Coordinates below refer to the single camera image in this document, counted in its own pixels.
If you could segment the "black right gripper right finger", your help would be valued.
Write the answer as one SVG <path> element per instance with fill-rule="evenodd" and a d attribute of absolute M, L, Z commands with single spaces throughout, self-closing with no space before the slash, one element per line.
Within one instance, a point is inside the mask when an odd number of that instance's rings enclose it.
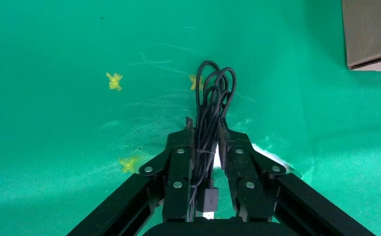
<path fill-rule="evenodd" d="M 256 151 L 247 134 L 218 125 L 219 154 L 244 236 L 369 236 L 371 231 L 280 163 Z"/>

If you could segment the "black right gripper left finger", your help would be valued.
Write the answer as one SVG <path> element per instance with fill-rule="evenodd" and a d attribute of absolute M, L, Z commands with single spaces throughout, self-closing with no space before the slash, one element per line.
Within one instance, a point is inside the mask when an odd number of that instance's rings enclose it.
<path fill-rule="evenodd" d="M 70 236 L 136 236 L 162 206 L 162 223 L 144 235 L 166 236 L 192 220 L 190 180 L 194 149 L 192 119 L 167 136 L 165 149 L 143 164 L 70 232 Z"/>

